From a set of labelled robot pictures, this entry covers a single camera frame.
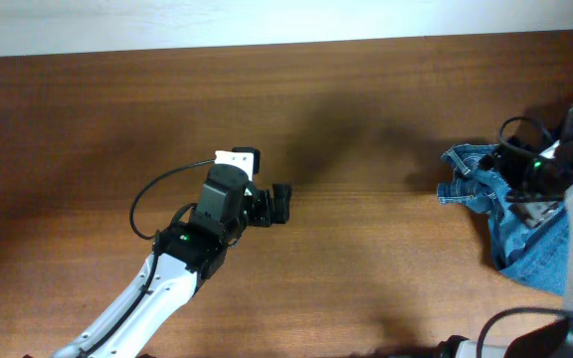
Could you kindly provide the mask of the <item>blue denim jeans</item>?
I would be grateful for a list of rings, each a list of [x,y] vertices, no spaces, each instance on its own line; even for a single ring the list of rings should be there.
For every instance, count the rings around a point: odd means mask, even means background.
[[[509,210],[510,190],[501,175],[480,168],[493,145],[457,144],[441,159],[453,169],[453,180],[437,186],[442,205],[459,204],[486,217],[492,262],[503,276],[522,285],[562,295],[569,249],[568,218],[562,205],[540,227],[531,229]]]

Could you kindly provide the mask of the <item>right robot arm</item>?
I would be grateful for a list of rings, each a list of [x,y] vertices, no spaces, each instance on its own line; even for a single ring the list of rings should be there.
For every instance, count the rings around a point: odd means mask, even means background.
[[[555,145],[540,153],[505,146],[460,144],[443,156],[454,179],[442,183],[442,204],[460,204],[487,217],[496,269],[525,286],[562,297],[559,308],[516,307],[493,316],[459,357],[573,357],[573,173]],[[486,344],[491,328],[517,314],[554,317],[505,347]]]

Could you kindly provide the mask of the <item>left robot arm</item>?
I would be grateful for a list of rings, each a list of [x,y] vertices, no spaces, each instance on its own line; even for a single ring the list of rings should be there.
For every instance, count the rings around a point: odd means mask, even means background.
[[[128,287],[58,357],[137,356],[160,326],[222,266],[249,227],[289,219],[290,184],[258,189],[243,169],[212,163],[199,199],[150,236],[151,254]]]

